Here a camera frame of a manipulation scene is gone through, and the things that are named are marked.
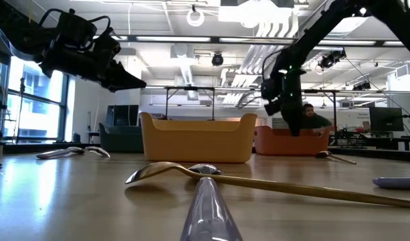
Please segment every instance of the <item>wooden table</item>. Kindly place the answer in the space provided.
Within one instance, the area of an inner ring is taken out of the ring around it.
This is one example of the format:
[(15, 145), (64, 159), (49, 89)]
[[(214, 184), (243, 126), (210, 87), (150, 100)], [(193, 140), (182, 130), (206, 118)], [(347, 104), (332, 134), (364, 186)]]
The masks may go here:
[[(375, 188), (379, 176), (410, 176), (410, 163), (354, 158), (358, 165), (307, 157), (255, 155), (218, 165), (227, 175), (334, 187), (410, 199)], [(170, 171), (124, 184), (143, 155), (91, 153), (48, 161), (3, 159), (0, 240), (179, 240), (195, 183)], [(410, 240), (410, 209), (220, 185), (244, 240)]]

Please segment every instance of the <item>glass window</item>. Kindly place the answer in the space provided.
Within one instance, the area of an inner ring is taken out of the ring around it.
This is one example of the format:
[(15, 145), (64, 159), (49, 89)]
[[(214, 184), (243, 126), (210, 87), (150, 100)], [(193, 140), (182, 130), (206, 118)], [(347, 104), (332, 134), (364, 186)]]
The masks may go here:
[(9, 89), (20, 91), (20, 79), (25, 78), (25, 93), (60, 102), (64, 75), (53, 71), (52, 78), (45, 76), (34, 62), (11, 57)]
[[(14, 137), (17, 134), (19, 104), (20, 97), (9, 94), (4, 136)], [(23, 98), (19, 136), (56, 138), (59, 127), (59, 109), (59, 106), (56, 104)]]

